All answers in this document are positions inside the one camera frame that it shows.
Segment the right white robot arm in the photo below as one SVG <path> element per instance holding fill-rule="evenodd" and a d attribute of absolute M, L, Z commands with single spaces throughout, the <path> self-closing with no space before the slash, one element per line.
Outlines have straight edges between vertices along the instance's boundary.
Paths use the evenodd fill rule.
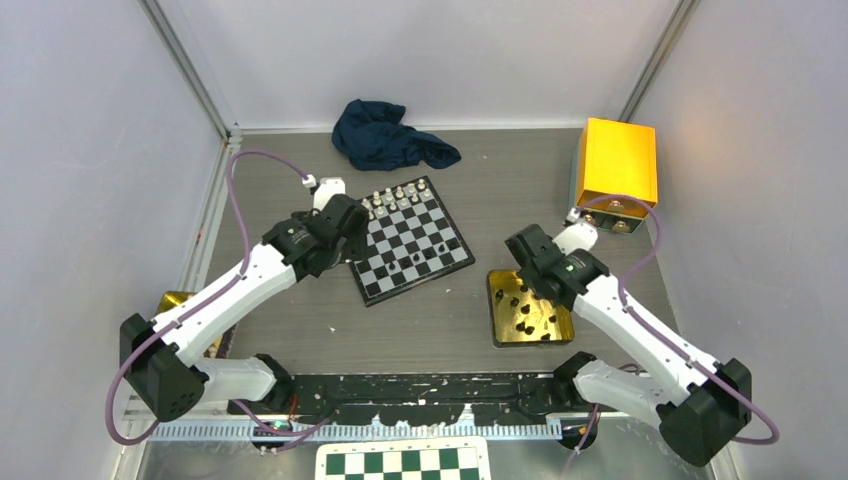
<path fill-rule="evenodd" d="M 538 297 L 603 331 L 647 372 L 627 374 L 587 352 L 557 367 L 555 396 L 567 410 L 601 404 L 657 429 L 682 460 L 703 467 L 751 421 L 752 377 L 736 359 L 721 363 L 670 330 L 620 287 L 575 223 L 551 237 L 537 224 L 505 244 L 518 276 Z"/>

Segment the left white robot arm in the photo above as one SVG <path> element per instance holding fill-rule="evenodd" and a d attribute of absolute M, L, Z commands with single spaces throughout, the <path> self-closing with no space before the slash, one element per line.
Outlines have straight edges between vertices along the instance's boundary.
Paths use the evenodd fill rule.
<path fill-rule="evenodd" d="M 320 209 L 295 212 L 275 224 L 236 265 L 183 304 L 120 328 L 123 377 L 160 422 L 196 405 L 251 402 L 269 413 L 287 408 L 291 375 L 271 356 L 207 358 L 213 341 L 272 296 L 307 276 L 363 258 L 369 211 L 339 193 Z"/>

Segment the black white chess board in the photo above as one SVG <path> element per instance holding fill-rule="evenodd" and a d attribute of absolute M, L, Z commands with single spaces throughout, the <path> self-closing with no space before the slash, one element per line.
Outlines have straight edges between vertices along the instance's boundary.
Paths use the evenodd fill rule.
<path fill-rule="evenodd" d="M 475 257 L 428 176 L 374 191 L 365 258 L 350 265 L 367 307 L 475 263 Z"/>

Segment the orange drawer box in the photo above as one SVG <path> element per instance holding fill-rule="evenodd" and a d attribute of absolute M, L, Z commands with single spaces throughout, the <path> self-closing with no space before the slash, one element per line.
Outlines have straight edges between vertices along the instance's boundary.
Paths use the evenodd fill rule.
<path fill-rule="evenodd" d="M 635 232 L 659 200 L 656 130 L 590 117 L 571 158 L 568 204 L 601 230 Z"/>

